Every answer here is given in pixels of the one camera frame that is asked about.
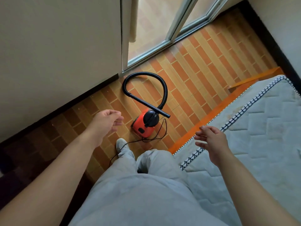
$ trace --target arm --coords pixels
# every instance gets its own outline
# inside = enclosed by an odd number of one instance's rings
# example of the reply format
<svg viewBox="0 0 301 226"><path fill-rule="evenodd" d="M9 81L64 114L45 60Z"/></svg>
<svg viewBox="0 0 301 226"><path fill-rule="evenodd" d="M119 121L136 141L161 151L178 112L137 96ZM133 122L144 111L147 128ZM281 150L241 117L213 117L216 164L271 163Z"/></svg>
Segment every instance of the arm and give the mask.
<svg viewBox="0 0 301 226"><path fill-rule="evenodd" d="M232 154L224 133L212 126L200 129L194 138L207 144L196 145L208 150L211 162L219 168L244 226L300 225Z"/></svg>
<svg viewBox="0 0 301 226"><path fill-rule="evenodd" d="M122 120L114 110L96 114L87 129L1 210L0 225L59 225L93 150Z"/></svg>

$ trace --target person's left arm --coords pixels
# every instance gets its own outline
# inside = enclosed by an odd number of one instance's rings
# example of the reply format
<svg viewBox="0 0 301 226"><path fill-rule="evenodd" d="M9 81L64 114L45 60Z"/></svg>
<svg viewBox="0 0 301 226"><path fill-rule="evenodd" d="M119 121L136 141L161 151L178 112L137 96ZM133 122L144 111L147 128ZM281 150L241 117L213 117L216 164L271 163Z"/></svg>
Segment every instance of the person's left arm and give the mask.
<svg viewBox="0 0 301 226"><path fill-rule="evenodd" d="M122 120L115 110L96 114L87 129L0 211L0 225L59 225L94 149Z"/></svg>

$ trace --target hand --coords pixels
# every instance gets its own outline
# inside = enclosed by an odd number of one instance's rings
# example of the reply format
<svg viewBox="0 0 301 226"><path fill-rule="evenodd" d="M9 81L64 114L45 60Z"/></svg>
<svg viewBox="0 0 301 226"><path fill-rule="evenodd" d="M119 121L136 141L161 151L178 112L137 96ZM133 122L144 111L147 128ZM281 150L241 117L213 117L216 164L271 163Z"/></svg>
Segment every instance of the hand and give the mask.
<svg viewBox="0 0 301 226"><path fill-rule="evenodd" d="M97 113L87 129L83 132L88 136L88 139L95 144L95 148L102 143L103 137L109 132L117 131L117 127L122 125L124 117L121 112L111 109L106 109Z"/></svg>
<svg viewBox="0 0 301 226"><path fill-rule="evenodd" d="M196 142L196 146L202 147L209 152L211 162L220 167L221 161L225 157L233 156L226 135L218 128L213 126L201 126L200 131L197 131L195 140L205 141L206 143Z"/></svg>

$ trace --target black plastic tube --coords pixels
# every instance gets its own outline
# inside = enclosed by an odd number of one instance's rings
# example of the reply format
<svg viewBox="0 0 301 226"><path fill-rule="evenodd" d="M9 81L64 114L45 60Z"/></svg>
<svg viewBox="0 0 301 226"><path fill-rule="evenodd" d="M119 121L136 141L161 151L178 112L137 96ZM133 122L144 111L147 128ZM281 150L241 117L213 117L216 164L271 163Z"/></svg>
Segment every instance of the black plastic tube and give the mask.
<svg viewBox="0 0 301 226"><path fill-rule="evenodd" d="M129 91L127 91L126 84L129 82L129 80L131 78L134 78L134 77L140 76L140 75L147 75L147 76L154 77L154 78L158 79L160 81L160 83L162 84L162 86L163 86L163 98L162 98L161 104L158 107L155 107L155 106L149 104L148 102L146 102L146 101L144 101L144 100L142 100L140 98L137 98L135 95L132 95ZM124 79L124 81L122 83L122 91L128 97L135 99L136 101L140 102L141 104L143 104L143 105L149 107L150 109L154 110L155 112L163 115L164 117L170 118L169 114L167 114L166 112L162 111L163 106L165 105L165 103L167 101L168 91L167 91L167 85L166 85L164 79L161 78L159 75L151 73L151 72L146 72L146 71L141 71L141 72L136 72L136 73L130 74L129 76L127 76Z"/></svg>

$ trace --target vacuum cleaner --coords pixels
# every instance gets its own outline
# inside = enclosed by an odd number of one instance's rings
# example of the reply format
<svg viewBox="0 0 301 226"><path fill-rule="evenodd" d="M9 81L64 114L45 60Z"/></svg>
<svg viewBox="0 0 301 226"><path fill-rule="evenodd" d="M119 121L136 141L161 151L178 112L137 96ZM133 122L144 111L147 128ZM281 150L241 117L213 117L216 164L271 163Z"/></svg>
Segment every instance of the vacuum cleaner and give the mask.
<svg viewBox="0 0 301 226"><path fill-rule="evenodd" d="M136 97L135 95L132 95L130 92L127 91L126 84L129 82L129 80L131 78L134 78L134 77L140 76L140 75L147 75L147 76L154 77L154 78L158 79L160 81L160 83L162 84L164 93L163 93L162 102L158 107L155 107L155 106L149 104L148 102ZM127 76L124 79L124 81L122 83L122 90L125 95L127 95L130 98L133 98L134 100L140 102L141 104L143 104L149 108L149 109L142 111L142 113L139 115L139 117L137 117L131 125L131 127L134 129L134 131L137 134L139 134L140 136L142 136L143 138L148 138L155 130L155 126L159 123L159 114L163 115L164 117L170 118L169 114L162 111L163 106L165 105L165 103L167 101L168 91L167 91L167 85L166 85L164 79L161 78L159 75L151 73L151 72L145 72L145 71L130 74L129 76Z"/></svg>

